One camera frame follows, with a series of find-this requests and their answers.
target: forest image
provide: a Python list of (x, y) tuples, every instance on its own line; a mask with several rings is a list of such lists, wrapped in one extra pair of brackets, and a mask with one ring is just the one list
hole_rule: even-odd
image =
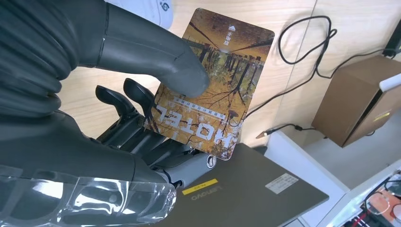
[(231, 157), (274, 33), (197, 9), (183, 40), (198, 56), (210, 86), (187, 98), (160, 85), (145, 126), (220, 159)]

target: gray laptop lid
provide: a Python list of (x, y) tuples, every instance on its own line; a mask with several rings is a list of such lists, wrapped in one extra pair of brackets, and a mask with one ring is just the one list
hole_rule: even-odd
[(218, 160), (213, 170), (187, 189), (203, 183), (211, 185), (185, 191), (186, 195), (179, 190), (173, 211), (155, 225), (277, 227), (328, 199), (320, 190), (242, 143), (236, 145), (230, 160)]

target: gray mechanical part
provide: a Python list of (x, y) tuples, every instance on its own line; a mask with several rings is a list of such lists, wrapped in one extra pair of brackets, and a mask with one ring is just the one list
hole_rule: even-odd
[(170, 183), (181, 182), (181, 187), (185, 188), (212, 170), (216, 166), (216, 158), (200, 152), (196, 155), (166, 158), (156, 166), (163, 169)]

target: wooden surface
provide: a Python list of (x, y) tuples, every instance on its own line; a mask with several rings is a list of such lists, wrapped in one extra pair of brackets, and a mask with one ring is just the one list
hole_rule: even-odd
[[(332, 20), (332, 29), (338, 29), (338, 33), (331, 39), (329, 48), (319, 67), (321, 73), (331, 75), (332, 70), (337, 65), (352, 55), (371, 52), (386, 46), (401, 19), (401, 1), (317, 0), (313, 15), (329, 16)], [(327, 29), (327, 22), (324, 20), (310, 22), (299, 56), (304, 55), (324, 39), (325, 29)], [(311, 75), (319, 51), (312, 53), (304, 61), (294, 66), (288, 87), (304, 81)], [(350, 63), (372, 56), (358, 57)], [(401, 60), (401, 54), (397, 56), (396, 60)], [(309, 127), (329, 83), (329, 79), (316, 76), (305, 86), (285, 95), (281, 101), (274, 125), (291, 122), (302, 127)], [(299, 132), (291, 127), (286, 128), (284, 132), (300, 146), (305, 146), (324, 137), (316, 131)]]
[[(292, 22), (312, 14), (316, 0), (176, 0), (173, 1), (174, 21), (170, 31), (181, 37), (196, 8), (205, 8), (235, 19), (264, 27), (275, 32)], [(322, 72), (334, 68), (347, 56), (383, 47), (396, 23), (400, 19), (401, 1), (399, 0), (318, 0), (314, 15), (326, 14), (333, 20), (333, 28), (339, 30), (332, 40), (328, 53), (323, 60)], [(310, 49), (322, 40), (326, 26), (324, 23), (302, 23), (291, 29), (283, 37), (285, 56), (293, 61), (301, 52)], [(295, 67), (284, 63), (277, 51), (277, 39), (273, 42), (267, 62), (263, 69), (250, 110), (271, 96), (283, 91), (286, 87), (307, 77), (316, 55)], [(123, 93), (125, 78), (132, 78), (148, 87), (152, 92), (157, 90), (159, 81), (148, 75), (132, 75), (99, 69), (77, 68), (62, 82), (63, 89), (59, 96), (61, 110), (72, 115), (81, 130), (90, 137), (99, 136), (118, 116), (115, 109), (101, 103), (95, 97), (96, 85), (102, 85)], [(277, 98), (245, 120), (241, 141), (250, 145), (260, 145), (267, 141), (255, 139), (263, 130), (281, 122), (295, 122), (308, 126), (323, 98), (329, 80), (314, 79), (313, 83), (300, 88), (296, 93)], [(296, 136), (291, 131), (290, 137)], [(299, 143), (306, 140), (297, 139)]]

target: brown box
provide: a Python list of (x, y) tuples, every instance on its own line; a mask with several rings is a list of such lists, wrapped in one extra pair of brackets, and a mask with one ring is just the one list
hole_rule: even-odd
[(340, 68), (312, 126), (341, 147), (382, 127), (401, 107), (401, 86), (382, 92), (379, 83), (401, 73), (401, 62), (382, 56)]

